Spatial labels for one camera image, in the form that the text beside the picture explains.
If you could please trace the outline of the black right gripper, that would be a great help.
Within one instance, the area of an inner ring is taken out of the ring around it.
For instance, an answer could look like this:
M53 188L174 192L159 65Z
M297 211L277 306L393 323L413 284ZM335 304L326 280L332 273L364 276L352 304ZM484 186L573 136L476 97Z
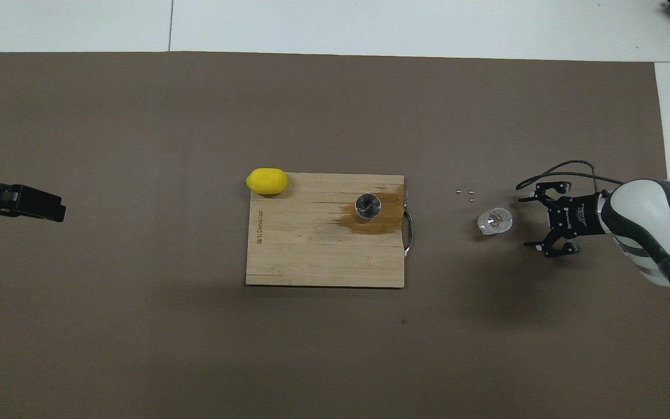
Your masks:
M550 209L550 231L540 241L524 242L525 247L542 252L547 258L562 257L579 252L577 236L606 234L601 219L603 197L562 197L569 193L570 182L538 182L526 198L519 203L540 202L553 204Z

